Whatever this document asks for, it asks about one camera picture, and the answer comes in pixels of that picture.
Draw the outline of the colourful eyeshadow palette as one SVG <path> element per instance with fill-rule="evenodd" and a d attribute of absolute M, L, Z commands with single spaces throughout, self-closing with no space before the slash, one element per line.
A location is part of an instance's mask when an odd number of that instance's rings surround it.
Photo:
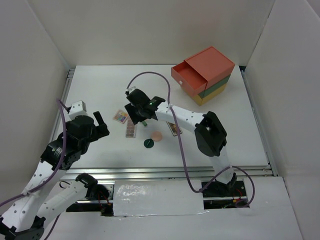
<path fill-rule="evenodd" d="M 129 115 L 127 112 L 119 109 L 115 115 L 113 116 L 113 120 L 121 123 L 121 124 L 124 124 L 126 122 L 126 120 L 128 119 Z"/>

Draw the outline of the pink brown eyeshadow palette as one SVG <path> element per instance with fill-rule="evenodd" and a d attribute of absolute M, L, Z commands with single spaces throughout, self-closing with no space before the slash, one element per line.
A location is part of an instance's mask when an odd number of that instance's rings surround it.
<path fill-rule="evenodd" d="M 135 138 L 136 137 L 137 126 L 129 118 L 126 121 L 125 137 L 126 138 Z"/>

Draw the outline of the green drawer box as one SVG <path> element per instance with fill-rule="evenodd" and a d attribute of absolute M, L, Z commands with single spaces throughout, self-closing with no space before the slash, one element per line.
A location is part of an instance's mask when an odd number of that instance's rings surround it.
<path fill-rule="evenodd" d="M 223 85 L 225 85 L 229 79 L 230 79 L 230 74 L 228 76 L 226 76 L 225 78 L 223 78 L 222 80 L 220 80 L 219 82 L 217 82 L 216 84 L 212 85 L 211 87 L 203 90 L 202 92 L 200 92 L 198 94 L 198 96 L 200 98 L 205 98 L 206 96 L 208 96 L 209 94 L 211 94 L 212 92 L 214 92 L 215 90 L 217 90 L 218 88 L 222 87 Z"/>

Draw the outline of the orange drawer box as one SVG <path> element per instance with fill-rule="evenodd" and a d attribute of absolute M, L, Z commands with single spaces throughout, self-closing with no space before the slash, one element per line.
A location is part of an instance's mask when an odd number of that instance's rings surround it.
<path fill-rule="evenodd" d="M 171 68 L 171 77 L 191 97 L 229 76 L 235 63 L 210 46 Z"/>

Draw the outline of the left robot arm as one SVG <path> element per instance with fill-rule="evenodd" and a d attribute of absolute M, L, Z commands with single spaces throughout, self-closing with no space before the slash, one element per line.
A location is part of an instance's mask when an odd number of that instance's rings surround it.
<path fill-rule="evenodd" d="M 39 240 L 48 224 L 76 201 L 108 197 L 108 190 L 93 176 L 81 173 L 61 193 L 47 198 L 90 143 L 110 134 L 100 112 L 93 115 L 62 122 L 62 133 L 46 146 L 33 177 L 0 216 L 0 233 L 6 240 Z"/>

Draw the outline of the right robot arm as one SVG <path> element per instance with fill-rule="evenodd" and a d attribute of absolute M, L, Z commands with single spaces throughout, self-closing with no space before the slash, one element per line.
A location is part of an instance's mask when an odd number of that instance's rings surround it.
<path fill-rule="evenodd" d="M 211 187 L 220 197 L 233 194 L 237 175 L 227 155 L 227 132 L 214 112 L 189 111 L 158 96 L 150 99 L 137 88 L 127 89 L 125 94 L 129 101 L 125 109 L 134 125 L 154 119 L 173 123 L 179 130 L 194 134 L 198 150 L 209 158 L 215 171 L 214 179 L 201 189 L 194 190 L 195 193 L 202 193 Z"/>

